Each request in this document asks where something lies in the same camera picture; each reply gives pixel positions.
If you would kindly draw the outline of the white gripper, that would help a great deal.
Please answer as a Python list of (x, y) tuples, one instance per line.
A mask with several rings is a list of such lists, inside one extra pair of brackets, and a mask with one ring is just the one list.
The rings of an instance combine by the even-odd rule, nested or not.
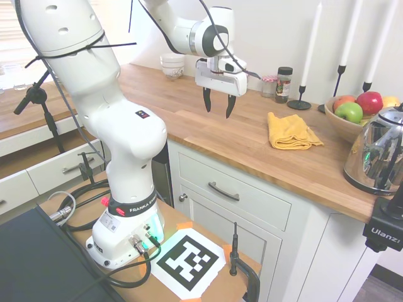
[(231, 74), (213, 73), (206, 62), (201, 60), (196, 63), (195, 82), (197, 86), (203, 87), (203, 100), (206, 111), (211, 111), (211, 90), (228, 94), (227, 109), (225, 116), (228, 119), (236, 104), (236, 97), (243, 96), (247, 92), (247, 75), (243, 72)]

